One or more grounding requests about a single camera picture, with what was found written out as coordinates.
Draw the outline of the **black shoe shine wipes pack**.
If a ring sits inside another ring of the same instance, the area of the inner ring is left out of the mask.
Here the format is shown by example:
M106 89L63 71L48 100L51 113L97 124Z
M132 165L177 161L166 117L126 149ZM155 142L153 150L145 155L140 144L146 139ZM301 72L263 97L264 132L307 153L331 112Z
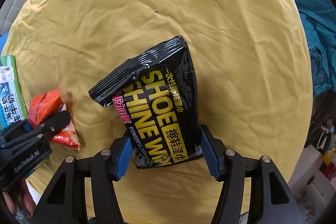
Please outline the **black shoe shine wipes pack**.
M128 59L88 92L112 106L135 147L135 166L150 169L202 156L195 69L176 36Z

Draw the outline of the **teal blanket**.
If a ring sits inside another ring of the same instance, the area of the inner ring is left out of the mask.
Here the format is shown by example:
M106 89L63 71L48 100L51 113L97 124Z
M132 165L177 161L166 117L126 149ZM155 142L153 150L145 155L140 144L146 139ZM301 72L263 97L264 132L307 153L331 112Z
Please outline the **teal blanket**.
M311 61L313 96L335 91L335 7L331 0L294 0Z

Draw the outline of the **yellow tablecloth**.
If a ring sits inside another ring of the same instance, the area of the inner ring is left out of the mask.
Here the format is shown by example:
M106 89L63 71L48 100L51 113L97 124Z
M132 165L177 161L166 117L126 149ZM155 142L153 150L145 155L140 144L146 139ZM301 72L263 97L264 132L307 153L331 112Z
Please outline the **yellow tablecloth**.
M28 0L4 53L25 100L60 86L84 148L32 223L301 223L286 181L312 106L294 0Z

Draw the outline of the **cardboard box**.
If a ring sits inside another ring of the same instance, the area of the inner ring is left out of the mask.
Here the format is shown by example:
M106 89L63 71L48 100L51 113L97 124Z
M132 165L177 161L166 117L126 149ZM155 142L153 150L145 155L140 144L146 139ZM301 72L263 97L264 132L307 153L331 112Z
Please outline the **cardboard box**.
M27 119L14 56L1 56L0 103L1 130Z

